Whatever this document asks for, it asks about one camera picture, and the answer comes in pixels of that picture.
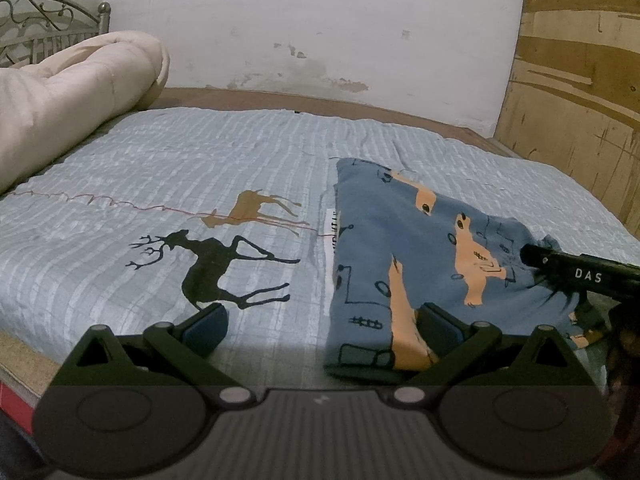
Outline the blue pants with orange trucks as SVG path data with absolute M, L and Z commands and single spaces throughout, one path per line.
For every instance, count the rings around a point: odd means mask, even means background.
M 398 382 L 457 348 L 464 326 L 486 321 L 513 336 L 554 326 L 604 382 L 602 316 L 581 292 L 522 263 L 521 249 L 534 241 L 524 224 L 375 162 L 344 158 L 336 169 L 329 374 Z

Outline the light blue striped bed quilt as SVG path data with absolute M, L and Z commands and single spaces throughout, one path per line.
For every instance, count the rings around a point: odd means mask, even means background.
M 431 131 L 288 110 L 117 118 L 1 200 L 1 330 L 63 362 L 90 326 L 141 333 L 211 304 L 212 363 L 250 387 L 331 388 L 337 163 L 375 162 L 530 244 L 637 263 L 639 243 L 558 170 Z

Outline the plywood wardrobe panel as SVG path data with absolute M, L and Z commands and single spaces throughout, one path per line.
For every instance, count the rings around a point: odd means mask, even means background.
M 497 140 L 639 233 L 639 0 L 523 0 Z

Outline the rolled cream blanket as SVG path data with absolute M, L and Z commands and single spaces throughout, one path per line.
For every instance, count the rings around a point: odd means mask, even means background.
M 146 110 L 168 79 L 165 45 L 125 30 L 81 41 L 37 64 L 1 71 L 1 189 L 88 138 L 104 122 Z

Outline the ornate metal headboard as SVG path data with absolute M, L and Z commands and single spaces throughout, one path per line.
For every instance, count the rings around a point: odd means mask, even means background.
M 1 67 L 36 64 L 107 34 L 111 13 L 106 1 L 91 11 L 72 0 L 1 0 Z

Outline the brown wooden bed frame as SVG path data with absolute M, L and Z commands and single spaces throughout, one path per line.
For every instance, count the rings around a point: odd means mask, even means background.
M 433 131 L 443 138 L 461 141 L 486 152 L 518 158 L 518 154 L 494 139 L 485 139 L 469 128 L 384 110 L 360 103 L 291 96 L 262 91 L 228 90 L 216 88 L 165 88 L 152 108 L 198 107 L 208 110 L 292 110 L 326 117 L 350 120 L 372 119 L 384 124 L 397 124 Z

